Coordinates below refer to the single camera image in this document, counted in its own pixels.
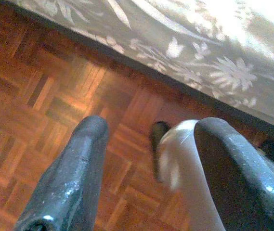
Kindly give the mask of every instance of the floral pattern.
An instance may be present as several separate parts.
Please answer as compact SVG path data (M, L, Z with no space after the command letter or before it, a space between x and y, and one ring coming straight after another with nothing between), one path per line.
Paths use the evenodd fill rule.
M274 124L271 3L258 8L248 0L8 1Z

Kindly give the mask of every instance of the black shoe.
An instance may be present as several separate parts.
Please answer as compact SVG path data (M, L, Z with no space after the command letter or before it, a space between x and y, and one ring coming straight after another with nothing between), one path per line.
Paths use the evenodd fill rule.
M264 141L260 147L261 150L265 152L265 156L274 162L274 141L266 140Z
M161 182L159 177L159 156L157 153L157 147L161 138L170 130L169 125L166 122L160 121L156 122L152 126L150 140L152 143L153 151L153 167L154 167L154 176L157 181Z

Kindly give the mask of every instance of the parquet floor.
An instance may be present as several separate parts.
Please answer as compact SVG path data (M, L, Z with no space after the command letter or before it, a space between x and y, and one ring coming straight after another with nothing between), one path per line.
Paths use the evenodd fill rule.
M267 135L0 5L0 231L85 116L110 126L96 231L189 229L179 192L155 182L154 121L216 116L257 145Z

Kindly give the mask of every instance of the foot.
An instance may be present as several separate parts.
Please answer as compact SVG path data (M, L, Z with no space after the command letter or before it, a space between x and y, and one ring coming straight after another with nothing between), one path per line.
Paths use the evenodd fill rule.
M169 129L170 127L166 122L156 122L152 126L152 131L150 135L153 150L154 176L159 182L161 182L161 179L159 177L159 153L157 152L157 147L161 138L167 133L167 131L169 131Z
M260 147L261 150L265 152L265 156L274 162L274 141L266 140L264 141Z

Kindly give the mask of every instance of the wooden floor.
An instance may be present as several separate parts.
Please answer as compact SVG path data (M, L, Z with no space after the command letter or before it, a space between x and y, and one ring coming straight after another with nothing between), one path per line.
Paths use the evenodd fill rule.
M179 192L153 178L151 124L216 116L254 145L267 135L0 5L0 231L85 116L107 119L96 231L189 229Z

